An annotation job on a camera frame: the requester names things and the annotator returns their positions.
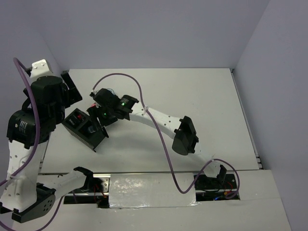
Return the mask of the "blue capped pen pack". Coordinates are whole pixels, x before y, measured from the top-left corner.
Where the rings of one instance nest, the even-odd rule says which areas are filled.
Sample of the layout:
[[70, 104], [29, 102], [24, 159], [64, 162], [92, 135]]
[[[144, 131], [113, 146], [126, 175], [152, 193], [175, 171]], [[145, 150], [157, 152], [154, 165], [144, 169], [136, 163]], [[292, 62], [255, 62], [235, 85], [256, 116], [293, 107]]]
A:
[[88, 133], [92, 134], [92, 133], [94, 133], [95, 131], [96, 131], [96, 130], [94, 129], [93, 126], [89, 126], [89, 127], [88, 127]]

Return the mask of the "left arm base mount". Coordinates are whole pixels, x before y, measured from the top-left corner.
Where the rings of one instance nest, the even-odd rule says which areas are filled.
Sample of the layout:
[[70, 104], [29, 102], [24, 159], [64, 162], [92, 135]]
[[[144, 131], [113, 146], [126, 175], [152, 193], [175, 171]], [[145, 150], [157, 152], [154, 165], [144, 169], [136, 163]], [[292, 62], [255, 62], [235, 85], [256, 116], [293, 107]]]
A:
[[76, 167], [74, 170], [86, 178], [81, 188], [74, 189], [65, 196], [64, 204], [94, 204], [97, 208], [109, 208], [110, 176], [95, 176], [92, 171], [83, 167]]

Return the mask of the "black mesh organizer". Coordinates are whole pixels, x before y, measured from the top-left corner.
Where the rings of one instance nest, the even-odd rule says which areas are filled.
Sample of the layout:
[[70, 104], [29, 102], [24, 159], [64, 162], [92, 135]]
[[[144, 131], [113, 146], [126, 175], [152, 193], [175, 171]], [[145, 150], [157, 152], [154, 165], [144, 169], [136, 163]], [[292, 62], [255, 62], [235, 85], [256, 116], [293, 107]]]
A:
[[[83, 121], [80, 122], [76, 118], [76, 115], [80, 114], [83, 116]], [[105, 128], [94, 133], [88, 133], [88, 127], [92, 126], [92, 121], [89, 115], [76, 108], [70, 113], [62, 122], [62, 125], [68, 130], [68, 132], [77, 138], [84, 145], [89, 147], [94, 152], [96, 147], [103, 141], [104, 138], [108, 138], [108, 133]]]

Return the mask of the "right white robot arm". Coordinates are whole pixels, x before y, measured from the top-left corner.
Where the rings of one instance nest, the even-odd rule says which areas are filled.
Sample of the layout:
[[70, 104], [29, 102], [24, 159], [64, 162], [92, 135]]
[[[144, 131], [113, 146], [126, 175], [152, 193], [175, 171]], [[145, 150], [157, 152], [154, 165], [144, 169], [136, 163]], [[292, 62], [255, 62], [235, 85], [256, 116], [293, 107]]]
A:
[[166, 134], [172, 139], [171, 148], [175, 153], [207, 164], [202, 172], [208, 175], [212, 187], [220, 188], [226, 183], [226, 168], [203, 151], [190, 117], [179, 118], [164, 114], [147, 107], [141, 99], [129, 95], [120, 98], [109, 89], [93, 90], [90, 97], [95, 105], [88, 112], [100, 127], [106, 127], [109, 119], [116, 118], [155, 128], [159, 135]]

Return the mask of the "silver foil cover plate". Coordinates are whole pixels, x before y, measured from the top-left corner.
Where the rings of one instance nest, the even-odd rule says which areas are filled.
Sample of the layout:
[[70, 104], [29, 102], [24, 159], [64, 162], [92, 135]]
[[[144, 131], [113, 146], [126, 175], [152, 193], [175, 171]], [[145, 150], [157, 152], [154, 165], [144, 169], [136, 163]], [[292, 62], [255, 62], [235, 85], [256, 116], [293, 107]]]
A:
[[181, 194], [167, 173], [113, 174], [109, 183], [111, 208], [189, 207], [197, 205], [195, 189]]

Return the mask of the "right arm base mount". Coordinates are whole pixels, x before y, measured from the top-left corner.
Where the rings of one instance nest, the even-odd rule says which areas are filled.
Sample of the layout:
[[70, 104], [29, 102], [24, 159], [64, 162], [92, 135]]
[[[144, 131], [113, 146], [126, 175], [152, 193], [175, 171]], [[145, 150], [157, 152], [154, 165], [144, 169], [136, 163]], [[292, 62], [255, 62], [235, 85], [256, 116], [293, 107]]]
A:
[[205, 174], [194, 175], [197, 179], [194, 183], [195, 196], [198, 202], [239, 200], [237, 182], [234, 173], [227, 173], [226, 168], [220, 165], [220, 171], [215, 178]]

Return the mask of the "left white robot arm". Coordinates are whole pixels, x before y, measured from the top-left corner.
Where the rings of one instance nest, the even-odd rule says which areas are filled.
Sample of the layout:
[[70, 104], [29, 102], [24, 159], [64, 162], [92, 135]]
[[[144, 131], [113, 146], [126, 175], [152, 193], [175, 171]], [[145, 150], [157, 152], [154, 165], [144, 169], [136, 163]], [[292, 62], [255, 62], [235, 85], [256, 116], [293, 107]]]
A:
[[51, 182], [38, 182], [50, 134], [64, 121], [66, 108], [82, 100], [70, 75], [63, 72], [59, 77], [39, 77], [24, 89], [24, 94], [22, 108], [8, 123], [10, 160], [0, 198], [1, 213], [11, 213], [19, 223], [46, 215], [57, 199], [73, 190], [89, 192], [94, 187], [93, 173], [83, 167]]

